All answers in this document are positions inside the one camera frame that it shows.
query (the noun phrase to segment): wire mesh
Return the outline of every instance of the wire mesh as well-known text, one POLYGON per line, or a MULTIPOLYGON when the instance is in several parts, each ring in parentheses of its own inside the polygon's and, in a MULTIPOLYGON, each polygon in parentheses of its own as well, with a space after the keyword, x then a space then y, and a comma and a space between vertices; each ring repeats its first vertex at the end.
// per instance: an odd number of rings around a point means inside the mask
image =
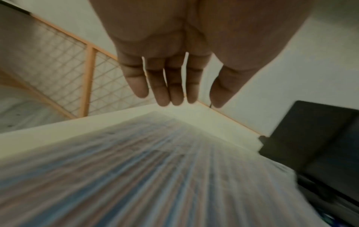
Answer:
POLYGON ((12 23, 1 23, 6 31, 2 68, 77 116, 86 45, 34 19, 18 18, 12 23))
POLYGON ((89 115, 108 113, 156 103, 152 90, 148 97, 138 98, 128 86, 116 60, 96 53, 89 115))

